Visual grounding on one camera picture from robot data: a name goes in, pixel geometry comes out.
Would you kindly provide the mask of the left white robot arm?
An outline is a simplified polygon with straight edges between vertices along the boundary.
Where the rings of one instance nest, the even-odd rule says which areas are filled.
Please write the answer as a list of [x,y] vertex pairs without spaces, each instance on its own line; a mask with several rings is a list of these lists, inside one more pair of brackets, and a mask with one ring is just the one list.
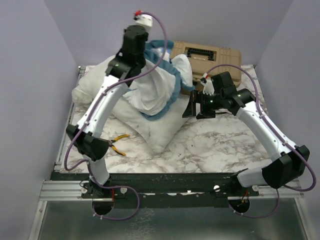
[[108,63],[96,97],[77,124],[69,124],[66,128],[70,145],[82,154],[93,191],[101,198],[111,190],[107,182],[110,174],[105,163],[110,144],[101,138],[102,131],[116,103],[146,64],[144,50],[147,39],[148,31],[143,26],[130,25],[124,30],[122,46]]

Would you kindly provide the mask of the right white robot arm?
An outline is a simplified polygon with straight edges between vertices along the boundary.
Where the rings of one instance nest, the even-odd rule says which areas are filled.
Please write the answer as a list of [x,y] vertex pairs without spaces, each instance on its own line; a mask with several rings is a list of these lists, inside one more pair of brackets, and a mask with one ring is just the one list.
[[272,161],[267,166],[244,169],[236,173],[235,180],[229,184],[229,189],[234,195],[242,195],[251,186],[270,186],[278,189],[304,173],[304,161],[310,156],[309,149],[304,145],[297,146],[285,137],[257,105],[256,98],[250,90],[238,90],[228,71],[210,78],[204,77],[201,83],[214,91],[191,91],[189,103],[182,117],[211,119],[215,118],[217,110],[228,110],[253,132]]

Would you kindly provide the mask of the white pillow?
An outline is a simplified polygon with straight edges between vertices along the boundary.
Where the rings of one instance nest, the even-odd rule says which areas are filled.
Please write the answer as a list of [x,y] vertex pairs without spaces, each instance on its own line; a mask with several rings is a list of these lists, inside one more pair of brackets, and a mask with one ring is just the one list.
[[[108,63],[113,58],[113,55],[108,57],[79,80],[71,92],[72,101],[77,107],[89,106],[92,103],[103,84]],[[112,115],[138,132],[154,153],[160,154],[187,121],[182,115],[188,105],[189,97],[179,93],[167,113],[159,119],[149,120],[127,101],[131,94],[128,92],[118,100],[112,110]]]

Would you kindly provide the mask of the white pillowcase blue trim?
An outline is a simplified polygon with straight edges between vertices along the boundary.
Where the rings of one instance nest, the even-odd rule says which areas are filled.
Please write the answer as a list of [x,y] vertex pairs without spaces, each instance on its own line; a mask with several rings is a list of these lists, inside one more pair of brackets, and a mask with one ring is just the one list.
[[149,121],[162,118],[175,103],[181,89],[192,91],[192,67],[185,54],[171,58],[172,40],[151,40],[145,44],[145,66],[141,70],[149,74],[135,79],[123,98]]

